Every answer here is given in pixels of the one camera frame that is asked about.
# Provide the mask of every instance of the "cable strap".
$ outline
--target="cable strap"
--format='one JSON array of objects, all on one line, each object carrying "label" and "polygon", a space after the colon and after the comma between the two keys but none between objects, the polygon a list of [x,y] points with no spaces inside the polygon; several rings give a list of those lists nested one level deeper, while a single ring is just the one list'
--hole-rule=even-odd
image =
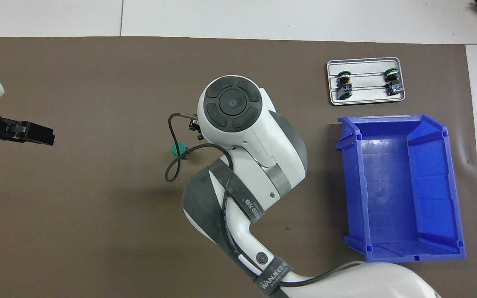
[{"label": "cable strap", "polygon": [[221,159],[215,160],[209,166],[209,170],[231,195],[233,201],[237,203],[251,223],[257,222],[265,214],[265,210],[257,198]]},{"label": "cable strap", "polygon": [[292,270],[292,267],[286,264],[282,258],[274,257],[268,267],[253,283],[265,296],[269,296],[279,287],[282,279],[290,270]]}]

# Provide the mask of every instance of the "green cap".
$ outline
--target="green cap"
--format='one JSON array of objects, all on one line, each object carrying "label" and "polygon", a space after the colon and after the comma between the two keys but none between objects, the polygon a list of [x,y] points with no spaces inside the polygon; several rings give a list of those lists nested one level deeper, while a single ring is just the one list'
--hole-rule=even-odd
[{"label": "green cap", "polygon": [[386,71],[384,72],[384,75],[388,75],[388,73],[390,73],[390,72],[398,72],[398,71],[399,71],[399,68],[392,67],[392,68],[390,68],[389,70],[386,70]]},{"label": "green cap", "polygon": [[343,75],[351,75],[351,72],[344,70],[343,72],[338,74],[338,76],[343,76]]},{"label": "green cap", "polygon": [[[185,147],[183,143],[178,143],[178,147],[180,147],[180,154],[187,151],[187,148]],[[178,154],[178,151],[176,151],[176,145],[172,145],[172,154],[174,154],[175,156],[180,155]]]}]

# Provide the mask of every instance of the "blue storage box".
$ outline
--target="blue storage box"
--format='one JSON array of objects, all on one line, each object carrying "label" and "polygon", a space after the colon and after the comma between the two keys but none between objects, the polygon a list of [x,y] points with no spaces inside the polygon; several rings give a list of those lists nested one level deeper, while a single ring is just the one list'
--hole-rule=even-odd
[{"label": "blue storage box", "polygon": [[427,115],[345,117],[349,236],[367,262],[464,259],[448,130]]}]

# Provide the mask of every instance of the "silver rectangular tray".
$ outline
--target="silver rectangular tray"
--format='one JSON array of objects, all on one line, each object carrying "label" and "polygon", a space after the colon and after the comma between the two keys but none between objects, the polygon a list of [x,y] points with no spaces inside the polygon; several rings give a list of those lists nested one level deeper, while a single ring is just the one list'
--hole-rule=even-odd
[{"label": "silver rectangular tray", "polygon": [[[372,102],[401,101],[406,92],[388,96],[384,80],[384,71],[389,68],[399,68],[399,81],[403,84],[402,70],[396,57],[331,60],[327,62],[327,81],[331,102],[336,106],[343,104],[359,104]],[[351,72],[352,96],[345,100],[337,98],[338,79],[340,72]]]}]

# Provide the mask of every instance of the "brown mat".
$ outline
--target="brown mat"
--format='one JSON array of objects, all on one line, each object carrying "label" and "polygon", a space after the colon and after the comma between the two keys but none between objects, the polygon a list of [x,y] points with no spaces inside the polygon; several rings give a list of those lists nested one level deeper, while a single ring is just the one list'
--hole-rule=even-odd
[{"label": "brown mat", "polygon": [[[401,61],[407,98],[333,107],[325,64]],[[167,117],[240,74],[264,87],[308,149],[307,178],[252,232],[295,272],[348,249],[338,117],[427,113],[449,127],[467,258],[405,264],[445,298],[477,297],[477,156],[465,47],[193,38],[0,38],[3,117],[55,130],[53,147],[0,141],[0,297],[262,297],[184,217],[183,186],[219,157],[197,151],[175,183]],[[187,120],[178,139],[198,144]]]}]

